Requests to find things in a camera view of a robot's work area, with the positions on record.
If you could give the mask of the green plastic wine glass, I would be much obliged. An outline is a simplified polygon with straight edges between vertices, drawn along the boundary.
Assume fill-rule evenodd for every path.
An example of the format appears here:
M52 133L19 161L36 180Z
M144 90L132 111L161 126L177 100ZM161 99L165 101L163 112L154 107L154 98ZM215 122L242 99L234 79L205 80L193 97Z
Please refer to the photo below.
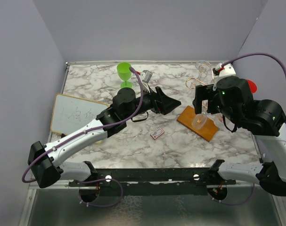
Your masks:
M117 65L117 73L122 80L121 88L132 88L132 83L129 81L132 76L130 67L131 65L127 62L121 62Z

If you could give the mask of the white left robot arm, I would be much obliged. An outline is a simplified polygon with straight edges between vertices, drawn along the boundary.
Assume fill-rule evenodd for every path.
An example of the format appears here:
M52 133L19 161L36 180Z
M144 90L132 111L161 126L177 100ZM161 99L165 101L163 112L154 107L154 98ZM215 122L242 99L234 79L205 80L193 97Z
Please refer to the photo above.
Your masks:
M59 180L76 180L90 186L95 183L97 172L88 161L82 163L66 160L100 140L107 139L124 128L127 120L148 110L166 115L181 105L168 97L160 87L143 92L136 97L131 88L122 88L113 97L112 104L81 129L43 145L40 141L30 147L28 165L39 188L46 188Z

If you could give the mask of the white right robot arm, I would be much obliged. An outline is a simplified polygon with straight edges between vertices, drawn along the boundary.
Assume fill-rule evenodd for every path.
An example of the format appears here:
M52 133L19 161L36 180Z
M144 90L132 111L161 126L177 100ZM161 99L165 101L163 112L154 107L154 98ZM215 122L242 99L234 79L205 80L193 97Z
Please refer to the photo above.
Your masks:
M198 85L193 106L202 112L202 102L208 102L207 113L221 113L223 119L238 128L250 131L266 146L271 162L238 164L216 161L208 178L213 184L223 180L240 180L260 185L266 192L286 197L286 116L273 100L254 100L248 81L227 76L216 84Z

